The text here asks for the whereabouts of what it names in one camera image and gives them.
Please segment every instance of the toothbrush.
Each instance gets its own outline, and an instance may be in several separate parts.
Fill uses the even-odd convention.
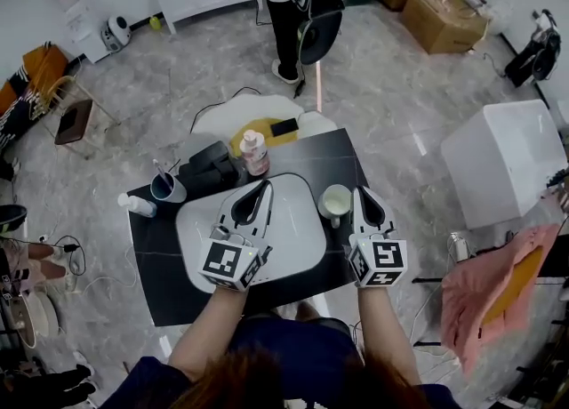
[[[162,180],[164,180],[164,183],[166,183],[166,186],[171,191],[174,191],[174,186],[172,186],[172,184],[170,183],[170,180],[168,180],[168,177],[166,177],[166,174],[162,170],[162,167],[160,167],[160,163],[158,163],[158,161],[156,161],[155,159],[152,160],[152,163],[154,164],[155,168],[158,170],[158,175],[160,175],[160,178]]]

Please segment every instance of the pink bottle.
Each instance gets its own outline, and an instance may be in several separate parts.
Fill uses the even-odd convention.
[[[245,160],[247,172],[253,177],[259,176],[268,170],[270,164],[263,134],[248,129],[243,134],[243,139],[239,143],[239,149]]]

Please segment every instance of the white bottle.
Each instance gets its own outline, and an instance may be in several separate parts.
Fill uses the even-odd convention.
[[[261,175],[268,170],[267,145],[265,145],[263,134],[248,129],[243,134],[243,139],[239,143],[239,149],[245,160],[247,171],[253,177]]]
[[[125,193],[118,197],[118,204],[128,208],[130,212],[137,213],[147,218],[156,216],[156,204],[136,196],[128,196]]]

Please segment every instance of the cup with toothbrush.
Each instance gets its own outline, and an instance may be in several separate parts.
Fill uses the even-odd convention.
[[[184,186],[173,175],[164,172],[158,161],[152,161],[157,170],[156,176],[150,183],[150,192],[156,200],[181,204],[186,200],[188,193]]]

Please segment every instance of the table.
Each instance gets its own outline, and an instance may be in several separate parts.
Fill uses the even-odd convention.
[[[368,186],[345,129],[326,132],[306,139],[270,148],[270,169],[267,178],[283,173],[301,176],[309,185],[312,197],[317,199],[325,189],[335,183],[348,189]],[[188,180],[179,178],[182,184]],[[188,191],[187,202],[219,192],[215,187],[200,192]],[[176,231],[176,215],[183,204],[156,201],[149,185],[129,191],[155,202],[158,212],[149,219],[129,213],[132,242],[140,281],[155,326],[192,323],[199,315],[210,294],[196,289],[190,282],[181,253]],[[353,281],[344,257],[344,245],[351,233],[348,215],[341,226],[332,229],[330,221],[321,218],[326,237],[325,255],[311,270],[291,277],[251,287],[245,314],[254,314],[277,306],[302,300],[349,284]]]

